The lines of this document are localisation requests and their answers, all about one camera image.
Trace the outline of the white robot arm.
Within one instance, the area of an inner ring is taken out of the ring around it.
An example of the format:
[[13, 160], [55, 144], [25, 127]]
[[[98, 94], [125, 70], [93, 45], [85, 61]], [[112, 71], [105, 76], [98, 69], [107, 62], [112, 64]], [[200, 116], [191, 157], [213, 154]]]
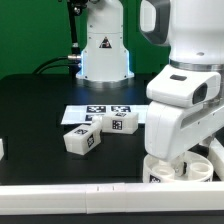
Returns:
[[140, 29], [171, 47], [146, 89], [143, 176], [210, 178], [211, 162], [190, 149], [224, 127], [224, 0], [142, 0]]

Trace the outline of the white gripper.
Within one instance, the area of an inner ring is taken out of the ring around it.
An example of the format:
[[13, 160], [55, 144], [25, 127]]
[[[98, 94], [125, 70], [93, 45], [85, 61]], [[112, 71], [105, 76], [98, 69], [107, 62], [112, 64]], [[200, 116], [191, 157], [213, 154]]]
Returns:
[[220, 93], [221, 75], [165, 68], [147, 85], [152, 100], [145, 121], [145, 149], [161, 160], [175, 159], [175, 174], [186, 173], [187, 150], [197, 145], [209, 147], [210, 136], [224, 127], [224, 101]]

